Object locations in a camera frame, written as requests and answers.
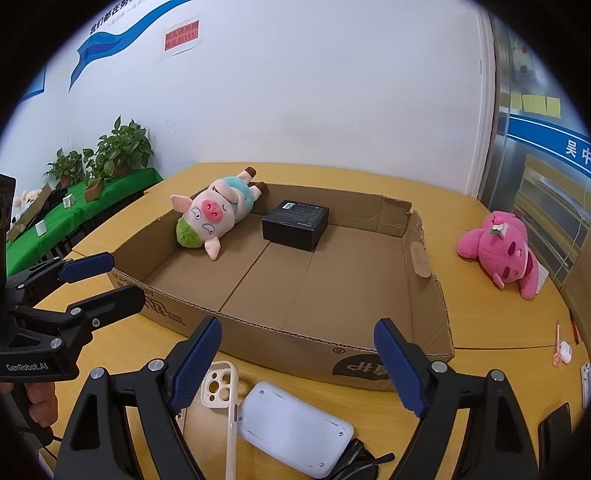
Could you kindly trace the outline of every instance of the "green leaves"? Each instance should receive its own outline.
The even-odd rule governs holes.
[[[103,167],[103,169],[109,177],[112,177],[115,173],[115,163],[113,162],[113,160],[107,160],[105,162],[105,166]]]
[[[63,149],[60,148],[56,152],[56,156],[57,159],[55,162],[47,164],[51,169],[46,171],[45,175],[58,181],[64,176],[71,177],[73,184],[82,180],[84,177],[82,155],[76,150],[72,150],[68,155],[64,155]]]
[[[88,183],[115,175],[115,167],[133,170],[142,165],[146,168],[150,156],[154,155],[146,129],[133,119],[129,125],[122,124],[121,116],[115,120],[111,135],[99,137],[96,151],[85,148],[82,153],[86,165],[85,182]]]
[[[117,158],[117,155],[119,155],[121,153],[121,150],[119,150],[118,148],[111,150],[109,153],[109,160],[113,161],[114,159]]]

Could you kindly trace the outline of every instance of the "blue stripe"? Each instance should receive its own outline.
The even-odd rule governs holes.
[[[154,10],[141,18],[135,25],[118,35],[113,35],[107,32],[97,32],[94,35],[91,35],[80,48],[78,48],[80,60],[72,72],[70,89],[82,73],[82,70],[84,70],[91,62],[110,57],[111,55],[115,55],[116,53],[125,50],[137,40],[151,24],[162,17],[162,15],[188,1],[190,0],[170,0],[165,4],[154,8]]]
[[[591,140],[586,135],[521,115],[510,115],[507,137],[534,147],[591,178]]]
[[[44,66],[43,70],[37,74],[37,76],[33,79],[31,84],[29,85],[29,88],[27,89],[27,91],[25,92],[25,94],[21,98],[21,102],[24,102],[25,100],[29,100],[29,98],[32,98],[36,95],[39,95],[40,93],[45,92],[46,71],[47,71],[47,66]]]

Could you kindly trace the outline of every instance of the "stuffed pig toy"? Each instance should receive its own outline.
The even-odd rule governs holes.
[[[177,240],[186,248],[205,247],[212,260],[220,251],[220,238],[248,215],[266,189],[263,182],[248,186],[256,170],[248,167],[235,177],[214,181],[191,200],[172,195],[174,210],[183,214],[177,222]]]
[[[526,300],[535,297],[548,274],[528,247],[524,223],[513,213],[492,212],[482,228],[460,238],[456,249],[463,258],[477,258],[497,287],[518,281]]]

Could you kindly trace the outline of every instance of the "plush pig's foot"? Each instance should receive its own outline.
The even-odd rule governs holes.
[[[249,187],[249,189],[252,193],[252,197],[255,201],[257,201],[258,198],[263,194],[263,192],[267,191],[267,185],[263,181],[260,181],[256,185]]]
[[[252,178],[256,175],[256,170],[252,167],[247,167],[244,169],[243,172],[236,175],[239,179],[244,181],[245,183],[249,183],[252,181]]]

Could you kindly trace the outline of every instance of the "wooden table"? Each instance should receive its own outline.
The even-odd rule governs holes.
[[[60,288],[41,302],[39,307],[65,311],[71,303],[110,289],[111,282],[106,275],[101,275]],[[57,384],[60,415],[58,423],[54,426],[56,435],[63,435],[78,393],[93,368],[102,366],[111,374],[137,370],[153,358],[166,356],[174,344],[182,339],[180,335],[141,315],[134,315],[96,332],[95,339],[82,350],[78,361],[78,379]],[[502,351],[458,349],[450,365],[458,372],[472,375],[485,375],[493,368],[506,373],[524,412],[537,450],[537,426],[549,413],[569,402],[573,423],[577,422],[581,415],[579,368],[587,361],[587,353],[582,343],[573,345],[573,351],[574,360],[569,365],[562,365],[558,370],[552,367],[550,362],[552,347]],[[414,414],[403,408],[395,393],[342,387],[292,377],[223,353],[218,354],[217,359],[232,361],[238,367],[241,383],[254,385],[261,380],[270,381],[302,400],[351,422],[355,427],[355,435],[377,456],[392,451],[400,457],[418,423]],[[134,444],[145,478],[158,479],[137,412],[129,409],[129,415]],[[441,480],[449,479],[453,472],[466,420],[467,412],[461,411],[457,416],[438,475]],[[58,448],[58,443],[50,446],[55,453]],[[394,466],[395,464],[385,466],[380,480],[387,479]],[[307,478],[241,439],[238,442],[237,471],[238,480]]]
[[[257,180],[341,190],[379,193],[410,200],[423,219],[426,247],[434,272],[443,286],[449,311],[456,356],[450,365],[458,372],[485,375],[498,368],[506,373],[515,391],[537,450],[537,426],[549,413],[570,403],[573,424],[582,413],[580,366],[588,361],[584,345],[575,345],[568,310],[551,282],[538,297],[527,302],[510,285],[499,291],[476,262],[457,257],[457,239],[480,225],[487,210],[475,199],[411,181],[332,168],[254,164]],[[170,210],[170,195],[191,195],[212,180],[241,171],[243,164],[198,164],[147,190],[133,205],[119,212],[76,245],[73,257],[114,251],[146,224]],[[111,289],[105,275],[62,287],[47,297],[41,307],[64,311],[68,304]],[[554,326],[561,320],[563,337],[573,347],[573,361],[555,369]],[[60,419],[57,435],[63,434],[78,393],[89,372],[98,366],[110,373],[139,369],[149,360],[164,357],[181,336],[135,315],[95,334],[78,365],[80,377],[57,386]],[[271,381],[302,400],[351,422],[357,437],[379,456],[394,452],[398,457],[418,423],[405,410],[395,393],[361,390],[292,377],[220,353],[239,369],[241,382],[254,385]],[[130,412],[134,443],[147,479],[158,478],[143,438],[138,416]],[[463,437],[467,412],[456,419],[452,438],[439,472],[450,477]],[[395,464],[382,469],[386,479]],[[244,441],[238,443],[238,480],[306,478],[273,460]]]

